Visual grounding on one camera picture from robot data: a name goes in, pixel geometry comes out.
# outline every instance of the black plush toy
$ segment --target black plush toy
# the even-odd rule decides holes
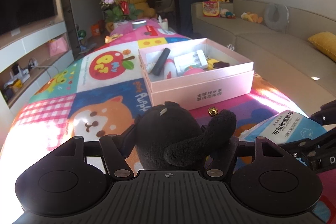
[[[157,105],[135,121],[136,151],[146,170],[202,170],[206,156],[226,143],[236,116],[222,110],[204,133],[192,115],[173,102]]]

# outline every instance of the colorful blanket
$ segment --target colorful blanket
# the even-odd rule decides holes
[[[23,213],[14,185],[29,166],[74,135],[93,141],[106,134],[121,134],[138,114],[151,107],[141,75],[139,48],[184,40],[188,38],[159,26],[141,27],[74,62],[41,88],[17,115],[1,151],[0,223],[10,224]],[[250,94],[214,106],[236,114],[236,136],[284,110],[302,113],[257,74]],[[191,113],[200,125],[210,119],[208,106]],[[89,163],[101,167],[98,161]],[[135,150],[127,163],[135,173],[142,168]],[[324,191],[316,211],[328,223],[336,223],[333,173],[320,175]]]

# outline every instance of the black cylinder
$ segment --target black cylinder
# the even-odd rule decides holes
[[[156,64],[154,65],[154,68],[152,69],[152,74],[154,74],[155,76],[159,76],[161,70],[163,69],[165,62],[168,58],[168,55],[170,54],[170,49],[165,48],[163,50],[163,52],[161,53],[158,61],[156,62]]]

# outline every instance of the open gift box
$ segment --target open gift box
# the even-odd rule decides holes
[[[155,63],[165,48],[168,58],[203,50],[206,57],[227,62],[229,67],[208,70],[193,75],[171,79],[147,71],[148,64]],[[144,82],[152,105],[165,101],[179,103],[191,110],[250,93],[253,81],[253,62],[246,57],[206,38],[175,42],[139,49]]]

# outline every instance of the gold bell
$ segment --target gold bell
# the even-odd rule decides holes
[[[218,114],[218,108],[214,106],[209,107],[208,112],[211,117],[214,117]]]

